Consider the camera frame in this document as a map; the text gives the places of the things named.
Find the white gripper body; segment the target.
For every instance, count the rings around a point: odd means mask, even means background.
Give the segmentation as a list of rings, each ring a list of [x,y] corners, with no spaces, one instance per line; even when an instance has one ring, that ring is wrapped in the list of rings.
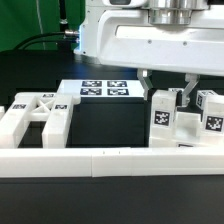
[[[189,25],[152,25],[147,0],[102,0],[97,57],[105,65],[224,76],[224,2],[194,11]]]

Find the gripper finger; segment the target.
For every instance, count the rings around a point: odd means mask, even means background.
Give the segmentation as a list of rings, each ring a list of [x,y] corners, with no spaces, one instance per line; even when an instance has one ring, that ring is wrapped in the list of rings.
[[[150,77],[152,75],[151,70],[147,69],[138,69],[137,70],[137,78],[140,81],[143,89],[144,89],[144,99],[148,99],[149,91],[153,88],[152,82],[150,80]]]
[[[186,87],[183,91],[178,91],[176,96],[176,105],[178,107],[187,107],[190,102],[189,94],[198,84],[200,76],[198,74],[186,73],[185,81],[187,82]]]

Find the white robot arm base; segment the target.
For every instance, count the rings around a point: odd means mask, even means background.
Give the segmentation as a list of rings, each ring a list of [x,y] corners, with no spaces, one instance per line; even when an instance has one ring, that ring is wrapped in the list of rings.
[[[79,26],[79,44],[74,49],[75,60],[98,64],[96,54],[98,22],[106,10],[102,0],[85,0],[85,18]]]

